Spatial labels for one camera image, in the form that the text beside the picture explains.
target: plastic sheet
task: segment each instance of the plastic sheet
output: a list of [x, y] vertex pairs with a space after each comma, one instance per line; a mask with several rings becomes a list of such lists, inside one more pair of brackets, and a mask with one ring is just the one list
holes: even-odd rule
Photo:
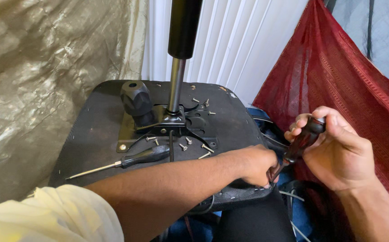
[[147, 4], [0, 0], [0, 202], [47, 180], [97, 84], [141, 78]]

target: red patterned fabric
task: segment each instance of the red patterned fabric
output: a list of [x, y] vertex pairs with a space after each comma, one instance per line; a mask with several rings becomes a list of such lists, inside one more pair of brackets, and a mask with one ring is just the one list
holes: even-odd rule
[[[300, 113], [335, 108], [372, 142], [377, 176], [389, 191], [389, 79], [359, 51], [321, 0], [308, 3], [253, 105], [282, 130]], [[295, 169], [298, 179], [314, 179], [303, 162]]]

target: gray fabric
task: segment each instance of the gray fabric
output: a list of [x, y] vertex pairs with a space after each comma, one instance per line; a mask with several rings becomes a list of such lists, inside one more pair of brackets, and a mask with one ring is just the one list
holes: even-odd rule
[[[369, 0], [337, 1], [332, 15], [366, 55]], [[372, 63], [389, 79], [389, 0], [375, 0], [371, 36]]]
[[0, 0], [0, 202], [47, 179], [97, 84], [140, 79], [147, 11], [147, 0]]

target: screwdriver shaft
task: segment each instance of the screwdriver shaft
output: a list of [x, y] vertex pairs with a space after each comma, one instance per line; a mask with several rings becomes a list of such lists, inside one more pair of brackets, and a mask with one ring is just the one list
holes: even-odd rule
[[80, 177], [80, 176], [83, 176], [83, 175], [87, 175], [87, 174], [98, 172], [98, 171], [103, 171], [103, 170], [114, 168], [114, 167], [115, 167], [115, 163], [114, 164], [109, 164], [109, 165], [106, 165], [106, 166], [102, 166], [102, 167], [99, 167], [99, 168], [96, 168], [96, 169], [93, 169], [93, 170], [81, 172], [81, 173], [78, 173], [78, 174], [73, 175], [71, 177], [68, 177], [66, 179], [72, 179], [72, 178], [75, 178], [75, 177]]

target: yellow fabric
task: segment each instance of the yellow fabric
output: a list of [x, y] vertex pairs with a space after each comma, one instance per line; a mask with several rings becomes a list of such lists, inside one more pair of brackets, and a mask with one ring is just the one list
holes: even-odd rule
[[112, 207], [73, 185], [37, 188], [32, 198], [0, 204], [0, 241], [119, 241], [123, 231]]
[[49, 176], [95, 86], [141, 78], [147, 12], [147, 0], [0, 0], [0, 202]]

